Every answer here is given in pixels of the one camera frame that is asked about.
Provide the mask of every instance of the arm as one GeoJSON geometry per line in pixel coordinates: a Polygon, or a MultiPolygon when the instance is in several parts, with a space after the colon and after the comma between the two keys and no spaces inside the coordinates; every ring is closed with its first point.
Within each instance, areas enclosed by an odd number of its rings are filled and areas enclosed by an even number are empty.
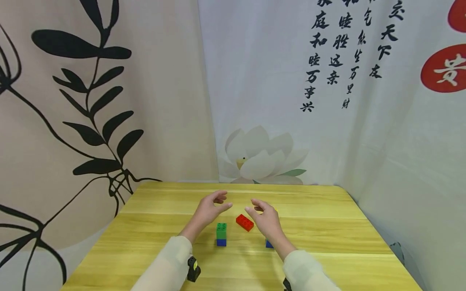
{"type": "Polygon", "coordinates": [[[246,212],[257,228],[274,246],[284,262],[283,271],[293,291],[340,291],[340,288],[323,273],[322,266],[306,251],[297,250],[281,229],[277,211],[267,202],[251,199],[254,209],[246,212]]]}
{"type": "Polygon", "coordinates": [[[224,200],[226,191],[215,191],[204,197],[188,224],[177,237],[170,238],[131,291],[179,291],[188,274],[187,261],[196,238],[220,213],[232,206],[223,203],[224,200]]]}

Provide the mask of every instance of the person's right hand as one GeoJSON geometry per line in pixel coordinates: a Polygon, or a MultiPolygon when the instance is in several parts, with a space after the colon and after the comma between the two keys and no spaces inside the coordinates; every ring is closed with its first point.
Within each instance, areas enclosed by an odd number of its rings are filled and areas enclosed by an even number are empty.
{"type": "Polygon", "coordinates": [[[260,232],[262,232],[269,241],[283,236],[283,230],[281,229],[280,220],[275,208],[259,199],[251,199],[251,202],[254,205],[254,209],[246,207],[244,210],[246,210],[254,222],[256,222],[260,232]]]}

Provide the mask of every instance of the hand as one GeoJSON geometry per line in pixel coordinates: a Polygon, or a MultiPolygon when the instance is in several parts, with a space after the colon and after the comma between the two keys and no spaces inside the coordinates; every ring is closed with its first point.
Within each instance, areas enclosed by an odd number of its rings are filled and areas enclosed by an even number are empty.
{"type": "Polygon", "coordinates": [[[218,190],[202,198],[196,212],[179,235],[186,237],[191,244],[194,244],[197,236],[206,226],[212,223],[220,213],[233,206],[233,203],[224,203],[226,193],[225,190],[218,190]]]}
{"type": "Polygon", "coordinates": [[[278,213],[275,208],[259,199],[251,199],[251,202],[255,205],[254,210],[249,207],[246,207],[245,210],[254,222],[256,222],[260,232],[270,241],[275,237],[284,236],[280,225],[280,219],[278,218],[278,213]]]}
{"type": "Polygon", "coordinates": [[[246,212],[251,216],[254,222],[256,222],[257,228],[260,232],[262,232],[262,234],[274,246],[274,249],[281,260],[285,261],[288,254],[295,251],[296,248],[287,239],[285,233],[281,229],[277,211],[265,201],[251,199],[251,202],[254,205],[254,209],[246,207],[246,212]]]}

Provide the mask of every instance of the white sleeve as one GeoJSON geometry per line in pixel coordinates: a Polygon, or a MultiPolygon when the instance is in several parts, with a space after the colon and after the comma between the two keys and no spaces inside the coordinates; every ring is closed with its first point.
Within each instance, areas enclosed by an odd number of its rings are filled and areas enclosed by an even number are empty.
{"type": "Polygon", "coordinates": [[[289,253],[283,271],[293,291],[341,291],[324,274],[322,265],[304,250],[289,253]]]}
{"type": "Polygon", "coordinates": [[[131,291],[179,291],[191,255],[192,245],[186,237],[171,237],[131,291]]]}

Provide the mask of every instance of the curtain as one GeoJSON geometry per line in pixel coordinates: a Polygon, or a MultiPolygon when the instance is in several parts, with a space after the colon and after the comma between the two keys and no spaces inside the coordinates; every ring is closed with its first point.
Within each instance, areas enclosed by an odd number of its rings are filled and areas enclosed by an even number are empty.
{"type": "Polygon", "coordinates": [[[464,289],[465,3],[199,0],[220,181],[339,185],[464,289]]]}
{"type": "Polygon", "coordinates": [[[218,181],[193,1],[0,1],[0,282],[59,290],[139,182],[218,181]]]}

